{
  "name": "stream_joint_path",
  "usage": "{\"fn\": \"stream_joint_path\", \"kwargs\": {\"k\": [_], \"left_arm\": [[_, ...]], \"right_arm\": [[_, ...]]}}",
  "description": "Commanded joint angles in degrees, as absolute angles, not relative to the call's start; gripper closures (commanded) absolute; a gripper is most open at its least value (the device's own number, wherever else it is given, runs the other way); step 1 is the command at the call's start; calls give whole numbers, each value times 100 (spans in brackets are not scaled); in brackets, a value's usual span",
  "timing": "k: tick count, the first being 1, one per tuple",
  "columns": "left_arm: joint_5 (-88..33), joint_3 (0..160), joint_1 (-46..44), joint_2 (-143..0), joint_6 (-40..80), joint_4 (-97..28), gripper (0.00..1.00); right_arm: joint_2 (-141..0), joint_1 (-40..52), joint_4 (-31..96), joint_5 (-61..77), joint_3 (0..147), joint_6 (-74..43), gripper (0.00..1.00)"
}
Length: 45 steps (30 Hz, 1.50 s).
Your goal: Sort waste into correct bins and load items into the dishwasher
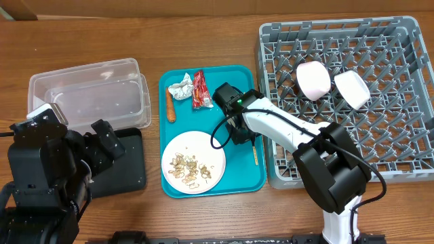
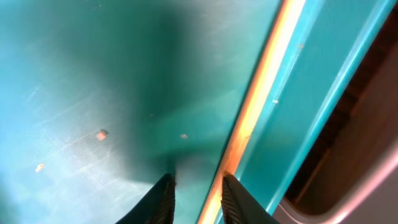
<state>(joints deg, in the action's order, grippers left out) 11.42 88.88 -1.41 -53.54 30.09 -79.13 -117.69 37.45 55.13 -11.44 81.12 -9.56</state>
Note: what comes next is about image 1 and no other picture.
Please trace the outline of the foil ball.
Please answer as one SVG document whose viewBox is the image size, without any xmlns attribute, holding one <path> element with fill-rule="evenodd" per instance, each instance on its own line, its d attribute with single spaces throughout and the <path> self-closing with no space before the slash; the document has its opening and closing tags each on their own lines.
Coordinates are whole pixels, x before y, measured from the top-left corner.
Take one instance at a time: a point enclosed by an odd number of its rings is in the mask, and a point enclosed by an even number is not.
<svg viewBox="0 0 434 244">
<path fill-rule="evenodd" d="M 170 85 L 168 91 L 175 100 L 184 100 L 192 96 L 193 88 L 191 76 L 185 73 L 183 80 L 180 83 Z"/>
</svg>

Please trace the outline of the red snack wrapper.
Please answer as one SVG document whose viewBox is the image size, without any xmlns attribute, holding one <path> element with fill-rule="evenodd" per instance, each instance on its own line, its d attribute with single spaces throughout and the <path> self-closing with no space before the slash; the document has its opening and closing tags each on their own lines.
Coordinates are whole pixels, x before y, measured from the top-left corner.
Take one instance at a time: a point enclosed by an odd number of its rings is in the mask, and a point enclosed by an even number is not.
<svg viewBox="0 0 434 244">
<path fill-rule="evenodd" d="M 202 70 L 194 74 L 192 99 L 194 109 L 214 107 Z"/>
</svg>

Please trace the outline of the pink bowl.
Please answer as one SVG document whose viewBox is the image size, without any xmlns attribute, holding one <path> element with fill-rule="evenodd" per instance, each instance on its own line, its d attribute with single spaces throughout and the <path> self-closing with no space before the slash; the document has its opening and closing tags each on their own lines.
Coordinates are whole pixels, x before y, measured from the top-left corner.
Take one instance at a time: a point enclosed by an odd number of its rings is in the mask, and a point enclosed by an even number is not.
<svg viewBox="0 0 434 244">
<path fill-rule="evenodd" d="M 327 68 L 318 61 L 299 64 L 296 78 L 301 92 L 312 101 L 326 95 L 331 88 L 330 75 Z"/>
</svg>

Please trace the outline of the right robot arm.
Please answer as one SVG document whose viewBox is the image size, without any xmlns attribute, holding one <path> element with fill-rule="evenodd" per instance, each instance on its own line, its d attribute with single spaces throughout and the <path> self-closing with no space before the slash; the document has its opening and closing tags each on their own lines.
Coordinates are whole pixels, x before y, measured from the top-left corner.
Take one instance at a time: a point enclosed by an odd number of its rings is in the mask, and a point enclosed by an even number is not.
<svg viewBox="0 0 434 244">
<path fill-rule="evenodd" d="M 347 130 L 336 122 L 309 123 L 275 106 L 255 89 L 223 83 L 213 96 L 225 118 L 219 123 L 235 144 L 263 135 L 288 150 L 309 196 L 323 211 L 319 234 L 294 235 L 292 243 L 385 243 L 361 233 L 358 209 L 383 198 L 387 184 L 366 162 Z"/>
</svg>

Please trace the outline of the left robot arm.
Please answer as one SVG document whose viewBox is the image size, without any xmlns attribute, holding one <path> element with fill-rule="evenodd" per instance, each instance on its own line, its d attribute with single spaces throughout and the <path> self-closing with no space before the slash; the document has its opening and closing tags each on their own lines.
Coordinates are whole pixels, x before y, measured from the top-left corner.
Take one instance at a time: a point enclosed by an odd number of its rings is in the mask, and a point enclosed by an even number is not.
<svg viewBox="0 0 434 244">
<path fill-rule="evenodd" d="M 13 180 L 1 190 L 1 242 L 73 243 L 92 200 L 91 178 L 112 167 L 125 147 L 102 119 L 83 135 L 38 119 L 10 128 Z"/>
</svg>

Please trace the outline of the white bowl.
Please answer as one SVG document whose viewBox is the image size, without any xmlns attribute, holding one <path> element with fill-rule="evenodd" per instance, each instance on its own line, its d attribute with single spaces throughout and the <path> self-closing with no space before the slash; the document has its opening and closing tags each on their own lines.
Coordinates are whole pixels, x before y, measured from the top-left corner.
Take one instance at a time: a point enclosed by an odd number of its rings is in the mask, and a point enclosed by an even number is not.
<svg viewBox="0 0 434 244">
<path fill-rule="evenodd" d="M 370 99 L 368 86 L 355 71 L 340 73 L 334 77 L 334 81 L 344 100 L 355 110 L 359 110 Z"/>
</svg>

